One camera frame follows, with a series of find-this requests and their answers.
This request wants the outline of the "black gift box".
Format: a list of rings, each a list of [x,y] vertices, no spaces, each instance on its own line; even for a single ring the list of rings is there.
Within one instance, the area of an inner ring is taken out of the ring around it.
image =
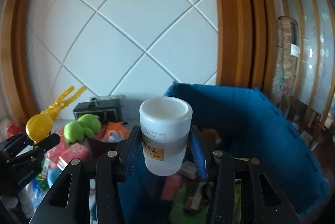
[[[88,102],[78,103],[73,110],[73,114],[76,120],[84,114],[93,114],[98,117],[102,124],[123,122],[124,100],[123,95],[91,97]]]

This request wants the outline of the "pink tissue pack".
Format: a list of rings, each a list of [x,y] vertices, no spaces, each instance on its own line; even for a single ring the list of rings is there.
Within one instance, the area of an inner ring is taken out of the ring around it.
[[[81,161],[87,161],[92,158],[91,150],[81,144],[74,143],[68,145],[64,137],[60,137],[60,143],[47,151],[46,158],[59,169],[63,170],[72,159],[78,158]]]

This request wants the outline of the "green plush toy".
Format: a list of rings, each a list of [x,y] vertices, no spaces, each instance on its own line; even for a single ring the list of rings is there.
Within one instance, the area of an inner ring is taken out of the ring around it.
[[[84,114],[76,121],[66,124],[63,135],[68,144],[83,142],[85,138],[95,139],[101,127],[97,116]]]

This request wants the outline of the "blue plastic crate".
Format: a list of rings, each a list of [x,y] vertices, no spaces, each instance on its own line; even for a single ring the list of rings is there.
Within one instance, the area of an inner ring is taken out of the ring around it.
[[[329,184],[317,158],[259,90],[174,83],[166,94],[192,107],[192,125],[218,132],[220,149],[232,157],[259,159],[299,217],[315,211],[328,197]],[[164,183],[147,169],[140,153],[130,178],[118,185],[126,223],[168,223],[172,203],[161,198]]]

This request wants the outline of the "yellow snowball clip toy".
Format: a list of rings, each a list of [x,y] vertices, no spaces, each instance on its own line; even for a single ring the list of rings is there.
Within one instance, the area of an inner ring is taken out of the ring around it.
[[[54,122],[57,120],[60,112],[77,100],[86,91],[87,87],[80,87],[73,95],[68,97],[74,90],[74,86],[70,86],[66,91],[62,92],[46,110],[34,115],[26,124],[26,134],[34,142],[38,143],[47,138],[51,132]]]

